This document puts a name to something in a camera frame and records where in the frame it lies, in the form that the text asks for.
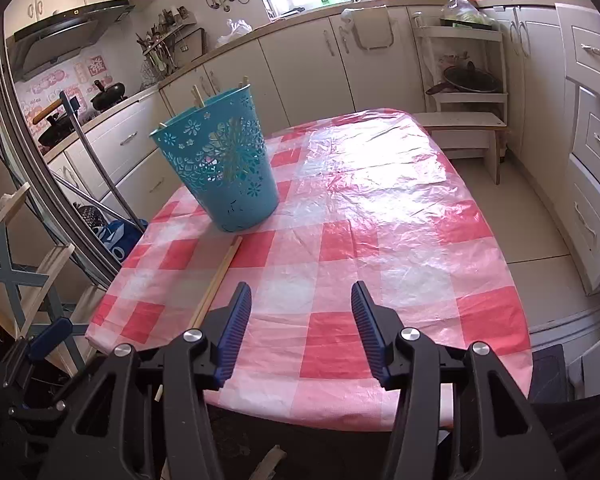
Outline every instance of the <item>blue basket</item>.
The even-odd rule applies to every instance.
[[[211,97],[204,108],[186,110],[151,136],[224,231],[252,227],[278,206],[278,188],[249,86]]]

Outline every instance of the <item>plastic tablecloth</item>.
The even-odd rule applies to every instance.
[[[371,376],[350,288],[437,343],[487,342],[528,394],[525,314],[493,233],[446,156],[404,112],[372,110],[267,140],[280,205],[244,240],[212,308],[238,282],[253,309],[235,371],[212,404],[335,430],[390,430],[398,392]],[[234,234],[181,187],[150,223],[86,336],[110,351],[169,343],[186,330]],[[443,385],[441,422],[452,422]]]

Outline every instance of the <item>metal screw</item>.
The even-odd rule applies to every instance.
[[[128,343],[122,343],[122,345],[116,346],[113,353],[116,357],[126,357],[131,354],[131,345]]]
[[[417,328],[403,328],[400,337],[405,341],[417,341],[420,339],[420,330]]]
[[[482,341],[478,341],[477,343],[474,343],[472,346],[472,349],[478,355],[487,355],[491,351],[491,349],[489,348],[489,345],[487,345],[487,343],[483,343]]]
[[[202,339],[202,332],[197,328],[193,328],[191,330],[187,330],[183,335],[184,341],[187,343],[195,343],[196,341],[200,341]]]

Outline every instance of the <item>range hood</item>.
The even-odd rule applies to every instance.
[[[6,40],[14,81],[27,81],[76,56],[133,8],[129,0],[111,0],[60,12],[17,31]]]

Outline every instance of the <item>tile floor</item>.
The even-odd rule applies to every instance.
[[[600,294],[586,296],[552,218],[511,162],[502,165],[499,186],[490,179],[481,159],[458,159],[453,165],[495,234],[531,331],[600,307]]]

